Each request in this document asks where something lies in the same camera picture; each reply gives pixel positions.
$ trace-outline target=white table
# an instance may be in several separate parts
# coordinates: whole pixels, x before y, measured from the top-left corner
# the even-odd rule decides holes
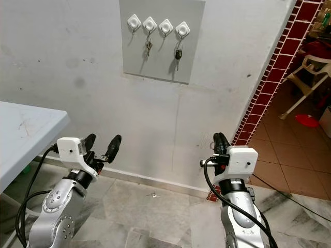
[[[65,111],[0,101],[0,194],[69,121]]]

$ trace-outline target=red tile border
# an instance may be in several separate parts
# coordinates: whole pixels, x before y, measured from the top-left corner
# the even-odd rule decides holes
[[[315,19],[316,10],[325,0],[297,0],[280,41],[255,91],[245,115],[240,122],[231,145],[247,145],[261,117],[270,105],[278,86],[288,73],[291,61],[295,57],[302,40],[308,34],[307,28]],[[217,201],[210,192],[207,200]]]

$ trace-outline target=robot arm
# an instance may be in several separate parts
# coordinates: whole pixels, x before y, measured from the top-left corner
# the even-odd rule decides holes
[[[202,160],[200,166],[213,166],[214,185],[220,186],[224,198],[261,223],[261,214],[253,202],[253,189],[245,186],[245,180],[254,172],[258,153],[246,146],[230,146],[222,133],[214,134],[214,143],[214,157]],[[227,248],[264,247],[260,227],[224,203],[221,220],[225,228]]]
[[[103,163],[113,162],[121,143],[117,135],[109,144],[105,155],[97,157],[91,151],[95,135],[86,139],[60,138],[55,147],[63,164],[72,169],[42,203],[39,218],[33,224],[27,247],[66,248],[74,234],[74,225],[91,182],[98,179]]]

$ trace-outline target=key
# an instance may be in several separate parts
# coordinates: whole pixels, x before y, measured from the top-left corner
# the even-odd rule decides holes
[[[153,44],[150,41],[148,41],[146,43],[146,56],[147,57],[149,57],[149,51],[151,50],[152,46],[153,46]]]
[[[182,57],[182,50],[177,49],[176,52],[175,52],[175,59],[177,59],[177,71],[178,71],[178,68],[179,68],[179,60],[181,59],[181,57]]]

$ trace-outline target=red object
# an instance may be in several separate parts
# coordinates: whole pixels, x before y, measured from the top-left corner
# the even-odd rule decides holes
[[[310,128],[317,128],[319,126],[319,122],[311,115],[296,115],[295,119],[302,125]]]

